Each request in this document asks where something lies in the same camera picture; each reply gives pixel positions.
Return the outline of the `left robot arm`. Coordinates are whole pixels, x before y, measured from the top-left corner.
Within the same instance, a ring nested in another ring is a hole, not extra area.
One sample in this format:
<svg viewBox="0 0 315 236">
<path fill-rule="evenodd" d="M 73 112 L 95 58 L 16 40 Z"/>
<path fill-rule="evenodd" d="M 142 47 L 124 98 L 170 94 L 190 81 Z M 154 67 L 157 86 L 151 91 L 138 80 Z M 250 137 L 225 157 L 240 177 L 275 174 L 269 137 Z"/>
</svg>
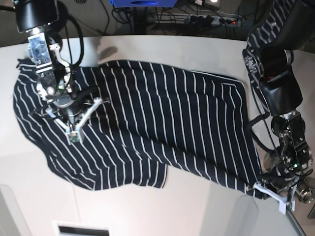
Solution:
<svg viewBox="0 0 315 236">
<path fill-rule="evenodd" d="M 303 96 L 292 64 L 294 51 L 310 38 L 314 28 L 314 1 L 273 0 L 250 30 L 242 52 L 259 111 L 247 129 L 267 153 L 266 172 L 259 183 L 304 203 L 315 194 L 307 182 L 313 157 L 305 138 L 305 121 L 297 110 Z"/>
</svg>

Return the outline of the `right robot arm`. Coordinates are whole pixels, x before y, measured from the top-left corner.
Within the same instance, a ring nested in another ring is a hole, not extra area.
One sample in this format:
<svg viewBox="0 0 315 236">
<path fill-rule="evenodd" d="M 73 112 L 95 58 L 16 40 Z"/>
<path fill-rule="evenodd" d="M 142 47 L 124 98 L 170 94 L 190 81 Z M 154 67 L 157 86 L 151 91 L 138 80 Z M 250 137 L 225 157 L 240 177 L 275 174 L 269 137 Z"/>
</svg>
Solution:
<svg viewBox="0 0 315 236">
<path fill-rule="evenodd" d="M 57 107 L 67 124 L 84 123 L 93 112 L 84 93 L 74 87 L 73 70 L 84 55 L 83 34 L 67 7 L 59 0 L 13 1 L 17 29 L 29 33 L 29 55 L 37 74 L 36 90 L 48 105 Z M 80 55 L 76 63 L 61 57 L 63 47 L 59 32 L 71 21 L 77 29 Z"/>
</svg>

